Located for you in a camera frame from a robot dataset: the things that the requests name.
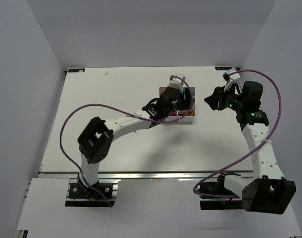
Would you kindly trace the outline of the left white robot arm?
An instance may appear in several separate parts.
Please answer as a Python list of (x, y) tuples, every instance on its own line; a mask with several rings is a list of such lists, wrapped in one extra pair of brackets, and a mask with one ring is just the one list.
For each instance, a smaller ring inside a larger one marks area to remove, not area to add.
[(165, 122), (173, 112), (189, 110), (193, 103), (193, 93), (188, 87), (179, 90), (168, 86), (159, 98), (149, 101), (132, 117), (108, 120), (92, 118), (77, 140), (82, 159), (79, 182), (85, 188), (97, 188), (99, 163), (107, 156), (113, 141), (139, 130), (153, 128)]

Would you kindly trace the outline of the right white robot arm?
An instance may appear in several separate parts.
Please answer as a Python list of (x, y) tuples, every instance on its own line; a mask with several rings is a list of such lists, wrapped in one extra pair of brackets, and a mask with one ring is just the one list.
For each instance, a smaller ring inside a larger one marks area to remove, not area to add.
[(260, 109), (263, 86), (247, 81), (243, 89), (237, 84), (216, 87), (205, 102), (213, 110), (229, 108), (236, 112), (236, 120), (247, 142), (253, 167), (253, 179), (234, 172), (221, 172), (216, 184), (208, 189), (216, 197), (238, 197), (248, 212), (283, 214), (296, 192), (293, 181), (287, 180), (276, 160), (267, 136), (269, 120)]

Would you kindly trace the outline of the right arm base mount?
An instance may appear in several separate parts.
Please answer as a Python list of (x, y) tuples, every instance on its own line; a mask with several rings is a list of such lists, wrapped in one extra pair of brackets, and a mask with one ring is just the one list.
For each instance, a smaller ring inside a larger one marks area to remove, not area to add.
[(201, 210), (242, 210), (242, 191), (251, 182), (233, 172), (221, 172), (215, 182), (203, 182), (194, 188), (200, 196)]

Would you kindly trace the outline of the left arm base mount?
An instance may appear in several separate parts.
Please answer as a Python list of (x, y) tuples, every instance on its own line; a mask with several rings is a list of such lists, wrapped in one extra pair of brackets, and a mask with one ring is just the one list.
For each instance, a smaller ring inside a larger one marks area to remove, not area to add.
[(105, 196), (104, 199), (101, 194), (87, 189), (84, 191), (76, 179), (71, 179), (69, 182), (65, 206), (66, 207), (113, 207), (117, 191), (118, 180), (102, 179), (97, 187), (98, 190)]

